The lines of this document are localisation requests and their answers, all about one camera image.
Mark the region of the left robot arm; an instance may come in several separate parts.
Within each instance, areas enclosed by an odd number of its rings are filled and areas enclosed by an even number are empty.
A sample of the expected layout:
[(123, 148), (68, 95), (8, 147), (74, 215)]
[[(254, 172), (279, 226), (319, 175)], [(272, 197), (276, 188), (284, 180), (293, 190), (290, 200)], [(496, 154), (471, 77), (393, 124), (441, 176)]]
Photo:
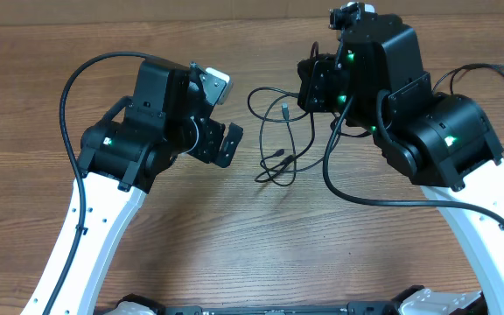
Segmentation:
[(74, 174), (67, 215), (27, 314), (90, 314), (127, 226), (161, 172), (181, 155), (228, 167), (243, 130), (212, 119), (229, 75), (143, 54), (134, 91), (69, 151)]

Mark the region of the black USB-A to C cable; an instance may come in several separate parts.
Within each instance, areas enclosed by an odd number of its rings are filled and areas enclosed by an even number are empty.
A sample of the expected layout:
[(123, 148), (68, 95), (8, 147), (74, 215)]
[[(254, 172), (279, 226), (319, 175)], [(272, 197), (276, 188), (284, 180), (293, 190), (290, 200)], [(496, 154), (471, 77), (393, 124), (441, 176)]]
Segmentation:
[(322, 157), (308, 159), (317, 124), (313, 114), (292, 112), (290, 102), (297, 99), (298, 92), (280, 87), (256, 87), (247, 95), (247, 109), (259, 122), (257, 184), (290, 187), (300, 174), (322, 165)]

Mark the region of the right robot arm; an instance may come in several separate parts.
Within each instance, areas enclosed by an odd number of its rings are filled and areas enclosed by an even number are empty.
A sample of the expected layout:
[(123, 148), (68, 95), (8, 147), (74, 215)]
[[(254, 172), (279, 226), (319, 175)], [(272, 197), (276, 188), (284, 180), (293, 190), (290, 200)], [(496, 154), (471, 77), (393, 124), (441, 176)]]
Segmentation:
[(440, 93), (424, 70), (417, 34), (364, 3), (330, 12), (334, 54), (312, 50), (297, 71), (299, 107), (360, 127), (387, 163), (419, 186), (419, 207), (447, 221), (479, 282), (469, 293), (416, 285), (388, 301), (351, 302), (348, 314), (504, 314), (504, 157), (482, 107)]

